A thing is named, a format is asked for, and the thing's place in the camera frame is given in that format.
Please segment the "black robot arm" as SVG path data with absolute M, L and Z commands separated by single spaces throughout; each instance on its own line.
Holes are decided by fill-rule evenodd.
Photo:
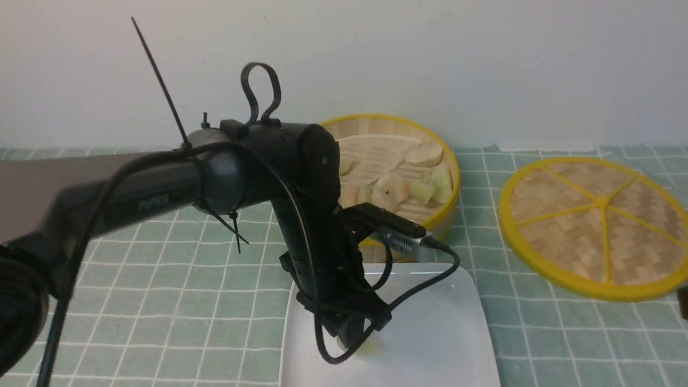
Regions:
M 363 278 L 371 205 L 339 205 L 339 143 L 317 124 L 224 121 L 172 151 L 2 161 L 2 374 L 35 344 L 58 302 L 42 369 L 51 372 L 89 242 L 184 206 L 224 217 L 270 202 L 288 251 L 280 262 L 317 333 L 348 348 L 381 330 L 389 305 Z

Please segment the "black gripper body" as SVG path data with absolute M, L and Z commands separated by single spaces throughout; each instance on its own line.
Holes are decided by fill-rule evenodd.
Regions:
M 363 335 L 364 321 L 382 327 L 391 318 L 388 304 L 364 277 L 363 255 L 355 230 L 346 223 L 345 211 L 334 205 L 327 211 L 299 197 L 308 238 L 291 200 L 278 198 L 273 209 L 282 230 L 287 252 L 280 258 L 283 269 L 297 284 L 298 301 L 310 312 L 319 299 L 322 325 L 351 348 Z

